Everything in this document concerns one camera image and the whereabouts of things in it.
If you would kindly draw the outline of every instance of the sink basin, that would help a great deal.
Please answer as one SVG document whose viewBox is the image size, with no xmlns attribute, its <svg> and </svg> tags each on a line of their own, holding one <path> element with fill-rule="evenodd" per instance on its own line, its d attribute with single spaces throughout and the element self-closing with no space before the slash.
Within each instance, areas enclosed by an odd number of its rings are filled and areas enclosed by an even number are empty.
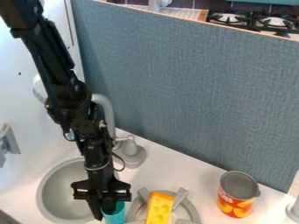
<svg viewBox="0 0 299 224">
<path fill-rule="evenodd" d="M 87 179 L 83 158 L 67 160 L 48 172 L 39 184 L 39 211 L 54 223 L 82 224 L 94 219 L 85 200 L 74 200 L 72 182 Z"/>
</svg>

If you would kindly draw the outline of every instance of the can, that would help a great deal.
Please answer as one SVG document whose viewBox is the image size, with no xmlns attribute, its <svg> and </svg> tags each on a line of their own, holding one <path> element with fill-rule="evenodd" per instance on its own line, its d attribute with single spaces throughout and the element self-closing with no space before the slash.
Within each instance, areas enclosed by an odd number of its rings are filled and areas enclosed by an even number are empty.
<svg viewBox="0 0 299 224">
<path fill-rule="evenodd" d="M 217 196 L 217 206 L 233 218 L 245 218 L 253 209 L 254 198 L 261 191 L 257 182 L 242 171 L 228 171 L 222 175 Z"/>
</svg>

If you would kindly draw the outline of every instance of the white wall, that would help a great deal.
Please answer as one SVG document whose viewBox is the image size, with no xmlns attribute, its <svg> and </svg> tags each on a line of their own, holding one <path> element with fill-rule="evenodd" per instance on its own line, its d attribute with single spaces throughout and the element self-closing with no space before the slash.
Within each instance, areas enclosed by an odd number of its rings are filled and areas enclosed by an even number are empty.
<svg viewBox="0 0 299 224">
<path fill-rule="evenodd" d="M 71 29 L 67 23 L 66 7 Z M 70 0 L 66 1 L 66 6 L 64 0 L 45 0 L 44 15 L 56 23 L 66 46 L 70 47 L 77 74 L 83 80 Z M 23 42 L 12 38 L 0 18 L 0 125 L 8 123 L 12 127 L 21 150 L 20 155 L 5 155 L 4 168 L 0 168 L 0 193 L 34 166 L 41 151 L 55 147 L 56 140 L 62 137 L 60 127 L 54 124 L 44 106 L 32 94 L 32 77 L 36 73 Z"/>
</svg>

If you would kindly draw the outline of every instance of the gray wall panel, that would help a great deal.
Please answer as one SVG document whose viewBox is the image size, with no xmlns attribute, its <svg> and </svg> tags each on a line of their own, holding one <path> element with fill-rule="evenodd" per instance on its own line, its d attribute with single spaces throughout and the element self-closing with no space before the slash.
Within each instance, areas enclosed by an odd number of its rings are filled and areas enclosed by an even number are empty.
<svg viewBox="0 0 299 224">
<path fill-rule="evenodd" d="M 73 1 L 87 83 L 117 126 L 286 192 L 299 161 L 299 44 Z"/>
</svg>

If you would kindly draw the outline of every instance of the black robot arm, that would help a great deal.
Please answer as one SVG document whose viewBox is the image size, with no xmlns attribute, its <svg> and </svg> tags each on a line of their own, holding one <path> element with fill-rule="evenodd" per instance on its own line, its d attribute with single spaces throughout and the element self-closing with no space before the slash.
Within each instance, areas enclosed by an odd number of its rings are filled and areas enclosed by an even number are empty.
<svg viewBox="0 0 299 224">
<path fill-rule="evenodd" d="M 71 184 L 76 200 L 86 200 L 94 218 L 111 214 L 118 200 L 130 201 L 130 185 L 115 178 L 113 139 L 87 85 L 77 79 L 74 63 L 53 22 L 43 18 L 39 0 L 1 0 L 0 15 L 14 38 L 23 40 L 44 83 L 45 108 L 63 135 L 75 141 L 85 158 L 88 179 Z"/>
</svg>

